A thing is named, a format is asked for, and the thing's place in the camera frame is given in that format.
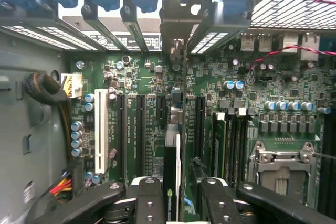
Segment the black empty RAM slot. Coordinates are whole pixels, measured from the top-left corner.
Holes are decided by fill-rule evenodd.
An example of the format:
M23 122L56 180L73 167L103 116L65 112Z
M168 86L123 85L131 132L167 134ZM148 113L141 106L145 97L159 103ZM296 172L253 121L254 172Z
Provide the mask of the black empty RAM slot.
M228 158L227 158L227 179L228 184L232 185L232 151L233 151L233 143L232 143L232 133L233 133L233 116L231 115L228 120Z
M241 172L240 172L240 181L245 180L246 174L246 149L247 149L247 132L248 132L248 119L244 117L242 121L242 149L241 149Z
M239 146L240 146L240 119L236 117L236 138L235 138L235 172L234 185L236 186L239 175Z

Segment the long black expansion slot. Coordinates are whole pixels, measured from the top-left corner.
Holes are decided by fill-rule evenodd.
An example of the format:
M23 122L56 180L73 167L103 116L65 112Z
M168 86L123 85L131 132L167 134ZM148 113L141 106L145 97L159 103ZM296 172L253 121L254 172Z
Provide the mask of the long black expansion slot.
M146 96L136 96L136 175L145 175Z
M125 94L118 94L117 126L120 142L121 178L127 178L127 98Z
M197 96L195 100L194 156L200 160L203 158L205 116L205 97Z

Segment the metal CPU socket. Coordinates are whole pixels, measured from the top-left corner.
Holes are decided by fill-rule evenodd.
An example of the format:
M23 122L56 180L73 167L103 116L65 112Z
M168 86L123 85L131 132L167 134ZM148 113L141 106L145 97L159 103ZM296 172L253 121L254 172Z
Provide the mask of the metal CPU socket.
M311 141L257 140L249 151L246 180L310 208L317 207L318 162Z

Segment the white expansion slot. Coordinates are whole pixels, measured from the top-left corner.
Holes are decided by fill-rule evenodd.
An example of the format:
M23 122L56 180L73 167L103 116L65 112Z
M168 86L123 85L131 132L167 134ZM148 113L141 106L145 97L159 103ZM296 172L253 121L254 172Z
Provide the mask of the white expansion slot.
M108 169L108 90L94 92L95 173L104 174Z

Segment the short black expansion slot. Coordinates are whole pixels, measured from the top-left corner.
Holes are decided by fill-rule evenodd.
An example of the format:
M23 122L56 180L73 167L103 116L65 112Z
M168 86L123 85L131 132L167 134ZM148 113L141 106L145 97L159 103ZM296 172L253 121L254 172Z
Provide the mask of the short black expansion slot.
M156 118L158 120L166 118L166 97L164 95L156 97Z

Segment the thin socket locking lever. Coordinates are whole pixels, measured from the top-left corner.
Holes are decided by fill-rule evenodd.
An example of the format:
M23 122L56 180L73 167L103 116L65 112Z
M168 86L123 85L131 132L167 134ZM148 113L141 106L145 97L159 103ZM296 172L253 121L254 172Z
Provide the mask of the thin socket locking lever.
M313 154L313 156L318 156L318 157L323 157L323 158L336 160L336 156L322 154L322 153L316 153L316 152L313 152L312 154Z

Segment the green motherboard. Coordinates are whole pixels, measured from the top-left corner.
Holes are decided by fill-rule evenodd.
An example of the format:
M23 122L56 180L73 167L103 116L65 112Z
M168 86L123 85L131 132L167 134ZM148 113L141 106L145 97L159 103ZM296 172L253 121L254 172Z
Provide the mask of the green motherboard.
M200 218L196 167L227 179L228 120L233 116L232 185L242 169L242 121L248 119L246 170L251 144L278 138L311 141L314 152L336 156L336 52L301 60L297 49L268 55L246 51L240 39L186 62L184 219ZM82 74L82 99L72 105L72 143L83 161L84 191L108 181L130 185L136 175L137 95L146 96L145 176L163 179L166 118L156 118L156 97L165 94L167 57L161 54L76 53L71 70ZM95 173L95 89L108 90L108 169ZM121 178L118 94L127 98L127 178ZM203 158L194 156L195 100L205 97ZM240 119L239 175L234 185L236 117ZM336 160L318 157L318 199L314 208L336 220Z

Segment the white power connector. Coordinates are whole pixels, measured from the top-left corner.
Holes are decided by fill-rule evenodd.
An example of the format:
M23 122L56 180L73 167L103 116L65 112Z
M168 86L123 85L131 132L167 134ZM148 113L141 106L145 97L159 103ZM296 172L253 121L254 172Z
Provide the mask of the white power connector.
M68 98L78 99L82 97L82 74L80 73L62 73L61 85Z

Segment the black open PC case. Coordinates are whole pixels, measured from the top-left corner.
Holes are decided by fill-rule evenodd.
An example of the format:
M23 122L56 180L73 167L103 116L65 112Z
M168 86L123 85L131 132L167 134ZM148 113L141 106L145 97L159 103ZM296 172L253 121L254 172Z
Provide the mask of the black open PC case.
M297 49L307 62L336 52L336 0L251 0L251 5L250 25L230 25L223 22L222 0L203 0L187 58L207 56L238 39L246 51L268 55ZM72 105L82 97L67 97L61 74L74 73L76 53L167 57L161 8L162 0L152 13L142 13L132 0L120 0L120 8L108 12L92 0L78 0L75 8L36 0L33 9L0 0L0 224L33 224L33 204L47 193L64 205L89 191L83 189L83 161L72 143ZM200 217L184 219L185 163L184 156L183 210L172 224L210 224L201 220L201 181L214 176L199 166Z

